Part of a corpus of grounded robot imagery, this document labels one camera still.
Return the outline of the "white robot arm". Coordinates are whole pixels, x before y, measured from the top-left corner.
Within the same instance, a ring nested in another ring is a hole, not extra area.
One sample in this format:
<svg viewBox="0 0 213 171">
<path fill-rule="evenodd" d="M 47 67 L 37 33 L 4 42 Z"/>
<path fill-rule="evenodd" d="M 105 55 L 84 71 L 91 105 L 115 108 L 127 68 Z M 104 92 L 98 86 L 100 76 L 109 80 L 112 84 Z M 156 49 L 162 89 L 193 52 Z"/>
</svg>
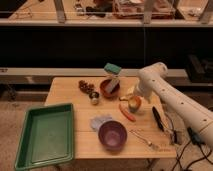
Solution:
<svg viewBox="0 0 213 171">
<path fill-rule="evenodd" d="M 167 66 L 162 62 L 140 69 L 139 82 L 134 87 L 134 93 L 147 101 L 150 100 L 152 93 L 158 95 L 213 150 L 213 112 L 166 82 L 164 78 L 167 73 Z"/>
</svg>

